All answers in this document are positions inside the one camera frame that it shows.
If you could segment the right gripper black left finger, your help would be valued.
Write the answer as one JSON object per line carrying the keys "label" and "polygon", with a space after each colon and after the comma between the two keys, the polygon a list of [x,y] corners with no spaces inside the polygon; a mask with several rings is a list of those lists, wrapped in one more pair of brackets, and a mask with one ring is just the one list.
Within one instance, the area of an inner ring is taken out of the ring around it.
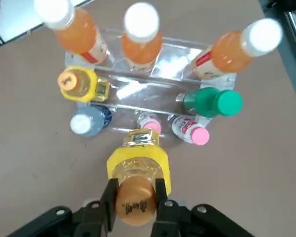
{"label": "right gripper black left finger", "polygon": [[99,200],[89,202],[73,212],[66,206],[56,206],[17,230],[9,237],[106,237],[112,231],[116,212],[118,179],[109,179]]}

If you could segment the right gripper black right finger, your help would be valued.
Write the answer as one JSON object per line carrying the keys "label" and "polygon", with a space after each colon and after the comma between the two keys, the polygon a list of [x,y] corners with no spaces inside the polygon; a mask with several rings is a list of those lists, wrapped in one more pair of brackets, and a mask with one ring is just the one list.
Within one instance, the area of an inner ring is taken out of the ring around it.
{"label": "right gripper black right finger", "polygon": [[156,220],[153,237],[253,237],[251,233],[208,204],[189,210],[168,199],[164,179],[155,180]]}

